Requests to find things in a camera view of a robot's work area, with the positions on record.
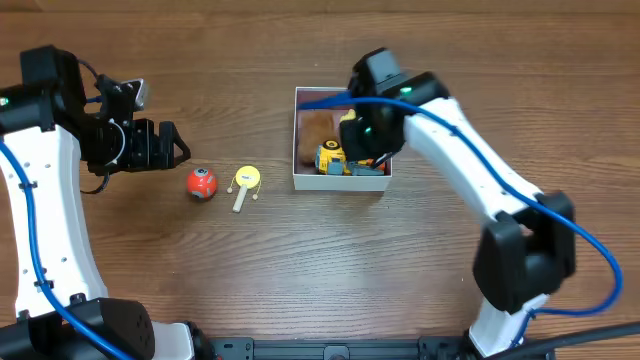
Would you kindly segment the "yellow toy construction truck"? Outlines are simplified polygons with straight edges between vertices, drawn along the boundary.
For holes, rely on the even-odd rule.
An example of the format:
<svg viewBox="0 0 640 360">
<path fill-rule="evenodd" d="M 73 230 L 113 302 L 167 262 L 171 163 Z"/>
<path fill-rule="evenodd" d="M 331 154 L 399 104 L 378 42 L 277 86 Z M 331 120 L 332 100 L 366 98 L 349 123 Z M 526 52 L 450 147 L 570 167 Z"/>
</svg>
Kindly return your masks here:
<svg viewBox="0 0 640 360">
<path fill-rule="evenodd" d="M 376 168 L 374 161 L 348 161 L 337 141 L 327 140 L 319 145 L 316 151 L 315 168 L 319 174 L 334 176 L 382 176 L 386 173 L 386 165 Z"/>
</svg>

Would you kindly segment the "red orange toy ball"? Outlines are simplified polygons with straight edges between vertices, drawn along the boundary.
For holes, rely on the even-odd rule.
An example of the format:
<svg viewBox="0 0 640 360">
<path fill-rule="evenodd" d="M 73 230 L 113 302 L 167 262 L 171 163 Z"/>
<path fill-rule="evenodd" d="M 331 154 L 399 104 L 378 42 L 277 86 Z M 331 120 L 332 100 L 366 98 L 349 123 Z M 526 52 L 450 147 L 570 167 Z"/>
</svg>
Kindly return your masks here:
<svg viewBox="0 0 640 360">
<path fill-rule="evenodd" d="M 198 199 L 211 199 L 215 195 L 217 187 L 216 176 L 209 168 L 196 168 L 188 175 L 187 192 Z"/>
</svg>

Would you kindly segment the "brown plush toy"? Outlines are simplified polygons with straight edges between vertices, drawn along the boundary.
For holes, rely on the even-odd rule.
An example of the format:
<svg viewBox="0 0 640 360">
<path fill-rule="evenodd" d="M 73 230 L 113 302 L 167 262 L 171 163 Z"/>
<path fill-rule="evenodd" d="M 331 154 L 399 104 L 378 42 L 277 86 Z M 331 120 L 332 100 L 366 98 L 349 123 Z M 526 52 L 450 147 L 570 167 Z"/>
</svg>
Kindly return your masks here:
<svg viewBox="0 0 640 360">
<path fill-rule="evenodd" d="M 333 114 L 329 111 L 304 112 L 299 122 L 298 133 L 300 162 L 313 165 L 317 148 L 327 140 L 339 141 Z"/>
</svg>

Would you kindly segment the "yellow wooden rattle drum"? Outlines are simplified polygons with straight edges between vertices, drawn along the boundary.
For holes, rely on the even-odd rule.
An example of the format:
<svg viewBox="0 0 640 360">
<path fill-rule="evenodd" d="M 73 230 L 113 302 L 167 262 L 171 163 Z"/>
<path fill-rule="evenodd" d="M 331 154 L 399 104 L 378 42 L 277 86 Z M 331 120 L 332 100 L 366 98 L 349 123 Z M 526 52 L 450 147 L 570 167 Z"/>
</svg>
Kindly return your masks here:
<svg viewBox="0 0 640 360">
<path fill-rule="evenodd" d="M 227 188 L 228 194 L 236 194 L 232 211 L 234 213 L 241 212 L 246 196 L 250 190 L 254 191 L 252 199 L 256 201 L 259 198 L 261 185 L 261 174 L 256 167 L 252 165 L 240 167 L 231 179 L 231 183 Z"/>
</svg>

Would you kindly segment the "white yellow plush duck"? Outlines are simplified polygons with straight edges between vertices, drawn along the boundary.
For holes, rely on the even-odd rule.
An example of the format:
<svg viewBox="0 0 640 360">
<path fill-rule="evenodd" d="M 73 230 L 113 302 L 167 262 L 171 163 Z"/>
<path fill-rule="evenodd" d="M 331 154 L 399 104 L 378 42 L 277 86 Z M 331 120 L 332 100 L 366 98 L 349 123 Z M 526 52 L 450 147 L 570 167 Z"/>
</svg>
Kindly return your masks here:
<svg viewBox="0 0 640 360">
<path fill-rule="evenodd" d="M 354 109 L 349 109 L 348 112 L 340 117 L 339 122 L 352 121 L 357 119 L 357 114 Z"/>
</svg>

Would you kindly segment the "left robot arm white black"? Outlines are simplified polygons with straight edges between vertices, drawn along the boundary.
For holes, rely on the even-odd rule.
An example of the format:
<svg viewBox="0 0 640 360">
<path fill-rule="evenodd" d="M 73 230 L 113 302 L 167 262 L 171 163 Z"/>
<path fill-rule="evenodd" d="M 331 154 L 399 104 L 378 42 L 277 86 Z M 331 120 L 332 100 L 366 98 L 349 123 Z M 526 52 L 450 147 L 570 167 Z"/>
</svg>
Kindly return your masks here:
<svg viewBox="0 0 640 360">
<path fill-rule="evenodd" d="M 86 63 L 54 46 L 24 51 L 22 81 L 1 92 L 1 170 L 19 265 L 16 320 L 1 330 L 5 359 L 211 359 L 193 323 L 153 321 L 134 300 L 109 295 L 88 237 L 79 168 L 118 172 L 172 169 L 191 152 L 176 126 L 135 119 L 140 79 L 95 78 L 99 110 L 89 113 Z"/>
</svg>

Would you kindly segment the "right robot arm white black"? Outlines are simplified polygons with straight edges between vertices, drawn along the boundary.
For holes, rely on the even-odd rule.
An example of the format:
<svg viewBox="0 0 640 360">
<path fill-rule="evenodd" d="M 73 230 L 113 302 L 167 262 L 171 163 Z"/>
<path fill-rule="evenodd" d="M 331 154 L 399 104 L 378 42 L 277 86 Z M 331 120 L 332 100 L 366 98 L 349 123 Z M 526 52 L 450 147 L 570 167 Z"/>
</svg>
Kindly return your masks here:
<svg viewBox="0 0 640 360">
<path fill-rule="evenodd" d="M 484 299 L 467 332 L 466 351 L 483 359 L 507 350 L 526 315 L 540 309 L 576 269 L 573 232 L 533 206 L 572 219 L 573 204 L 565 194 L 546 195 L 519 176 L 478 135 L 433 73 L 410 77 L 390 50 L 379 48 L 356 62 L 348 90 L 358 99 L 379 96 L 418 106 L 449 123 L 444 128 L 396 106 L 360 103 L 355 118 L 341 123 L 340 140 L 348 160 L 374 165 L 409 146 L 479 217 L 473 276 Z"/>
</svg>

